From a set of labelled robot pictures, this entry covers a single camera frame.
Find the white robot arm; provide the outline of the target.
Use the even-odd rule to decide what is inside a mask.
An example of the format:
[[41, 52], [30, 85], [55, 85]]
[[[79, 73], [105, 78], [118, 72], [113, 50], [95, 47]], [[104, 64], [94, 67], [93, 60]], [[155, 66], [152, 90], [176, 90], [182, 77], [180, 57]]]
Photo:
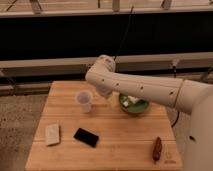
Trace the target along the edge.
[[99, 56], [85, 75], [97, 92], [112, 92], [175, 108], [191, 116], [183, 171], [213, 171], [213, 84], [115, 72], [115, 60]]

